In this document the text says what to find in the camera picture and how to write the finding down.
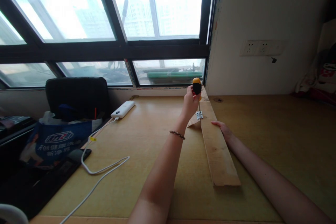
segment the wall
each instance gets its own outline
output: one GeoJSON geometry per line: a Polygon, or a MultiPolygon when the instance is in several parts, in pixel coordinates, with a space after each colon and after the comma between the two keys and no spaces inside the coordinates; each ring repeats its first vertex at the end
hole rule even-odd
{"type": "Polygon", "coordinates": [[[208,94],[291,93],[316,53],[329,0],[218,1],[208,94]],[[287,40],[275,64],[265,56],[239,56],[244,40],[266,39],[287,40]]]}
{"type": "MultiPolygon", "coordinates": [[[[139,96],[183,96],[186,89],[167,90],[114,90],[109,89],[113,110],[129,100],[133,95],[139,96]]],[[[3,90],[0,91],[0,116],[30,116],[34,119],[43,117],[49,104],[45,90],[3,90]]]]}

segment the chair backrest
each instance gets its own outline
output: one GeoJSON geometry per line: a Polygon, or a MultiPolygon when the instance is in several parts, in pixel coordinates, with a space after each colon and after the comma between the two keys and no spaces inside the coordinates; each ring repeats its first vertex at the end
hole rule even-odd
{"type": "Polygon", "coordinates": [[[45,84],[50,111],[60,117],[58,107],[67,104],[89,119],[104,112],[103,120],[108,118],[111,111],[107,82],[103,77],[73,77],[50,79],[45,84]]]}

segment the bracelet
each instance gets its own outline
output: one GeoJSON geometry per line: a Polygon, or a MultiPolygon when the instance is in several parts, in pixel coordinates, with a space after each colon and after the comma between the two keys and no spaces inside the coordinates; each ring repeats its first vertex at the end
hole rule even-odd
{"type": "Polygon", "coordinates": [[[184,136],[182,136],[180,133],[176,132],[176,131],[169,131],[169,133],[173,133],[175,135],[178,135],[180,138],[182,138],[183,140],[185,139],[184,136]]]}

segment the hand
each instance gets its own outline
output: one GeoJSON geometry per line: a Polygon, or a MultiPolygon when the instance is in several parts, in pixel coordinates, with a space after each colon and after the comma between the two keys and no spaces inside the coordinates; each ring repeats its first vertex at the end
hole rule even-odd
{"type": "Polygon", "coordinates": [[[236,136],[232,133],[229,127],[226,126],[225,123],[220,122],[220,121],[212,121],[211,123],[220,127],[220,130],[222,131],[225,142],[229,147],[232,145],[233,142],[237,140],[236,136]]]}
{"type": "Polygon", "coordinates": [[[189,121],[190,118],[196,113],[201,93],[198,95],[193,91],[192,85],[187,88],[187,93],[184,96],[183,109],[181,116],[184,120],[189,121]]]}

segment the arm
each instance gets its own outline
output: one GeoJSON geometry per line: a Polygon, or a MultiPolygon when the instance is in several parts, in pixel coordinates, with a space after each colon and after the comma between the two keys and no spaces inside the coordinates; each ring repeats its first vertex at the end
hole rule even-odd
{"type": "MultiPolygon", "coordinates": [[[[196,96],[192,86],[188,87],[181,115],[172,127],[173,131],[184,136],[187,124],[197,110],[200,95],[196,96]]],[[[143,185],[128,223],[166,223],[182,143],[183,140],[179,136],[172,133],[168,135],[143,185]]]]}
{"type": "Polygon", "coordinates": [[[333,223],[306,195],[247,148],[222,122],[214,121],[229,149],[252,175],[286,223],[333,223]]]}

